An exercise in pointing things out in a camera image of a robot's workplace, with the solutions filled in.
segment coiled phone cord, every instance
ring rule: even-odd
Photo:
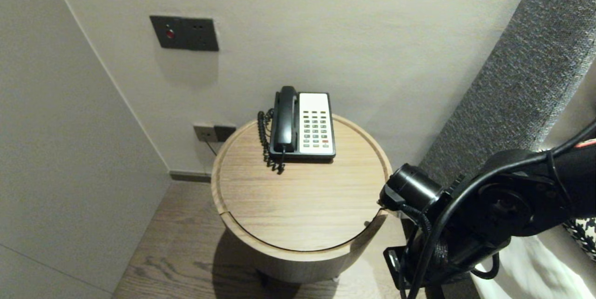
[[[269,155],[269,141],[267,137],[270,137],[270,134],[267,134],[267,131],[271,132],[270,129],[267,129],[267,125],[271,122],[273,118],[273,108],[267,111],[267,113],[263,112],[262,110],[257,114],[257,125],[259,127],[259,139],[261,145],[263,146],[263,161],[267,163],[267,167],[271,167],[272,171],[277,170],[277,174],[281,174],[284,171],[285,164],[285,146],[283,148],[283,152],[281,155],[281,161],[279,164],[274,163],[273,159],[271,159]]]

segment electrical outlet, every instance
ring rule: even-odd
[[[194,125],[193,127],[194,133],[200,142],[225,142],[236,131],[236,127],[225,125],[216,125],[214,127]]]
[[[162,48],[219,51],[213,19],[149,16]]]
[[[204,125],[195,125],[194,133],[200,142],[217,142],[217,134],[215,133],[215,127],[208,127]]]

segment telephone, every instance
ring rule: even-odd
[[[296,93],[283,86],[275,105],[259,112],[259,135],[268,165],[283,172],[284,161],[330,162],[336,155],[331,104],[328,93]],[[267,123],[271,123],[270,142]]]

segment black robotic arm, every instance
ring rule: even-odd
[[[596,216],[596,144],[578,144],[595,129],[596,121],[545,152],[499,152],[473,178],[458,178],[450,187],[417,167],[400,167],[383,186],[379,204],[404,212],[419,226],[407,246],[384,252],[402,297],[405,288],[414,298],[421,286],[454,282],[470,271],[494,278],[498,251],[511,236]],[[491,256],[492,271],[474,269]]]

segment round side table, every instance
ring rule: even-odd
[[[338,276],[356,261],[388,213],[377,200],[392,172],[381,147],[351,121],[333,115],[332,163],[263,161],[257,122],[223,145],[211,192],[226,227],[254,252],[258,271],[285,282]]]

